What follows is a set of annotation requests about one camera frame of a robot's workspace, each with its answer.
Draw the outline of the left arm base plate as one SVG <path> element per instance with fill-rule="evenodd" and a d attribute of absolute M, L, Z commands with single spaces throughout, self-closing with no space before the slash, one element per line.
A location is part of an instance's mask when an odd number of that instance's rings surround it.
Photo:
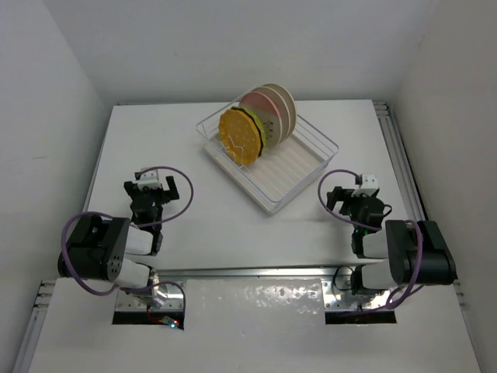
<path fill-rule="evenodd" d="M 146 291 L 119 291 L 115 310 L 118 312 L 145 311 L 150 308 L 155 312 L 182 312 L 185 308 L 186 290 L 184 282 L 168 281 Z"/>

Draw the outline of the green dotted plate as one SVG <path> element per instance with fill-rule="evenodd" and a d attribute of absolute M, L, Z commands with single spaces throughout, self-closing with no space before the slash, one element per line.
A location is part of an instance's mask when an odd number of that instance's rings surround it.
<path fill-rule="evenodd" d="M 258 157 L 260 157 L 263 151 L 265 150 L 267 142 L 267 136 L 262 121 L 259 119 L 256 113 L 253 110 L 249 109 L 248 107 L 240 106 L 239 109 L 241 109 L 245 114 L 247 114 L 255 123 L 261 141 L 261 148 L 258 154 Z"/>

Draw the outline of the cream plate pink rim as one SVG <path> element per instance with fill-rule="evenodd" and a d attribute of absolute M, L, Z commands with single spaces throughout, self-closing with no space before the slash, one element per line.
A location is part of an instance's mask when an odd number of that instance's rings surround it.
<path fill-rule="evenodd" d="M 276 104 L 267 94 L 251 91 L 241 98 L 240 106 L 250 109 L 261 121 L 266 136 L 265 149 L 275 148 L 282 138 L 282 119 Z"/>

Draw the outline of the cream plate green rim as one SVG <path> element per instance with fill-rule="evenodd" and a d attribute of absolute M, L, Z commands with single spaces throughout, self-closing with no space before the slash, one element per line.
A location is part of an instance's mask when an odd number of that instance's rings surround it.
<path fill-rule="evenodd" d="M 253 89 L 253 92 L 259 92 L 264 95 L 266 95 L 268 98 L 270 98 L 273 103 L 276 105 L 276 108 L 279 110 L 280 113 L 280 118 L 281 118 L 281 139 L 279 140 L 279 143 L 283 142 L 286 140 L 287 133 L 289 130 L 289 124 L 290 124 L 290 114 L 288 111 L 287 104 L 283 97 L 274 89 L 265 87 L 264 85 L 258 86 L 255 89 Z"/>

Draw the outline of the orange dotted plate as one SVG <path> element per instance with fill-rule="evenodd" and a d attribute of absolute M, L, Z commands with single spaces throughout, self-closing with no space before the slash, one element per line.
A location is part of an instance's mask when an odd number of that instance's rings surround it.
<path fill-rule="evenodd" d="M 261 148 L 254 121 L 239 106 L 232 106 L 220 117 L 218 132 L 228 156 L 236 163 L 250 165 L 258 158 Z"/>

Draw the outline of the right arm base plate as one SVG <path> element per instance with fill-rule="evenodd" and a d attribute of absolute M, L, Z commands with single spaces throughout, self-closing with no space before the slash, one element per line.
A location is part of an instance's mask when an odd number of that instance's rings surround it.
<path fill-rule="evenodd" d="M 391 290 L 373 290 L 354 295 L 350 282 L 354 267 L 332 267 L 321 279 L 321 293 L 326 312 L 362 312 L 385 305 Z"/>

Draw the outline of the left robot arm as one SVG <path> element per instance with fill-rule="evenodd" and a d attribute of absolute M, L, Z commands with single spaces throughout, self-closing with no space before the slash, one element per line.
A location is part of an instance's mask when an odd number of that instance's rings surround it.
<path fill-rule="evenodd" d="M 123 186 L 131 198 L 131 218 L 79 218 L 66 241 L 67 254 L 61 254 L 57 270 L 62 277 L 76 274 L 84 279 L 109 281 L 124 288 L 145 288 L 151 283 L 151 268 L 135 263 L 126 255 L 156 256 L 162 245 L 163 205 L 179 199 L 173 176 L 165 178 L 164 189 L 156 171 L 127 181 Z"/>

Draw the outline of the cream plate yellow rim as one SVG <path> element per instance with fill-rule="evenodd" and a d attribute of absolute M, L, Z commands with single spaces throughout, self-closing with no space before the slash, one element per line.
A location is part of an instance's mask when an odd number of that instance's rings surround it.
<path fill-rule="evenodd" d="M 290 94 L 290 91 L 287 88 L 283 87 L 282 85 L 279 85 L 276 83 L 266 83 L 266 84 L 264 84 L 264 86 L 271 88 L 271 89 L 274 89 L 285 100 L 287 107 L 288 107 L 289 114 L 290 114 L 290 124 L 289 124 L 289 130 L 287 133 L 287 137 L 290 137 L 294 131 L 294 128 L 295 128 L 295 125 L 297 122 L 297 108 L 296 108 L 296 104 L 295 104 L 293 96 Z"/>

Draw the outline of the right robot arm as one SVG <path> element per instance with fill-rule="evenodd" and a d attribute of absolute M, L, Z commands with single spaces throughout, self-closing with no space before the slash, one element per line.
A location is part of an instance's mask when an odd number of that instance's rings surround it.
<path fill-rule="evenodd" d="M 375 295 L 391 288 L 414 284 L 451 285 L 457 279 L 455 260 L 434 221 L 415 225 L 388 218 L 391 206 L 377 197 L 379 191 L 337 186 L 326 194 L 326 207 L 342 204 L 339 214 L 353 225 L 352 251 L 360 259 L 376 263 L 353 269 L 350 291 L 353 295 Z"/>

